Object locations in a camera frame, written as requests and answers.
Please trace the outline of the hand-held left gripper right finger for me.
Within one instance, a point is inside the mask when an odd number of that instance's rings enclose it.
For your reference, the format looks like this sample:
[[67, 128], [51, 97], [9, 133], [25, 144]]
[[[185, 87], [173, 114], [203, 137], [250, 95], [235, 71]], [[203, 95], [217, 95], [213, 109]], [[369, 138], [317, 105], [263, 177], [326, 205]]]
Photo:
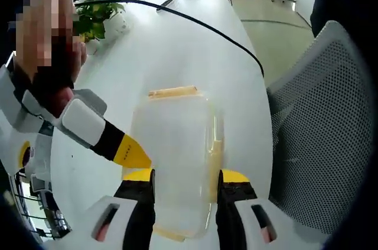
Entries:
[[325, 235], [259, 199], [246, 176], [221, 170], [216, 225], [220, 249], [322, 249]]

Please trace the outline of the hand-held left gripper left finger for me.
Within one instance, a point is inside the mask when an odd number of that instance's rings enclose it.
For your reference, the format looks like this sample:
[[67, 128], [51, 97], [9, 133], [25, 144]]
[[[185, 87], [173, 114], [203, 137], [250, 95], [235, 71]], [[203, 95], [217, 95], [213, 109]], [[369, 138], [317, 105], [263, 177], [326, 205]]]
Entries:
[[154, 171], [147, 181], [125, 180], [114, 196], [89, 207], [71, 232], [44, 249], [149, 249], [155, 223]]

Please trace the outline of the person's right hand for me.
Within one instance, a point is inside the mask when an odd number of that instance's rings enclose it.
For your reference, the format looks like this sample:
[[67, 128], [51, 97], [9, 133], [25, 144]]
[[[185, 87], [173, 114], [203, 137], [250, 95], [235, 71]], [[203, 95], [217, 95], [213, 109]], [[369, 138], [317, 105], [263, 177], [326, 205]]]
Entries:
[[47, 0], [44, 3], [43, 61], [37, 66], [33, 85], [37, 100], [58, 117], [73, 98], [74, 83], [87, 53], [76, 35], [77, 17], [73, 0]]

